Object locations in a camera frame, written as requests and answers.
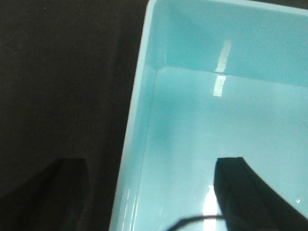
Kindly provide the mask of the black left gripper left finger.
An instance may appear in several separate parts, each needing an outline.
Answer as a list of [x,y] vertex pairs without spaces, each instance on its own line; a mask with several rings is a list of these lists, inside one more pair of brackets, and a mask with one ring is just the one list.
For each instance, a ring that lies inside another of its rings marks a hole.
[[0,198],[0,229],[76,231],[88,193],[86,160],[58,159]]

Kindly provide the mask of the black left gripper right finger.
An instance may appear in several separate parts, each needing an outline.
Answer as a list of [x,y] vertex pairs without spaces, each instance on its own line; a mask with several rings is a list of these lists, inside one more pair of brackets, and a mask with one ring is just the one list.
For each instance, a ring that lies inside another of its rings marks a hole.
[[245,162],[219,158],[214,191],[229,231],[306,231],[308,220]]

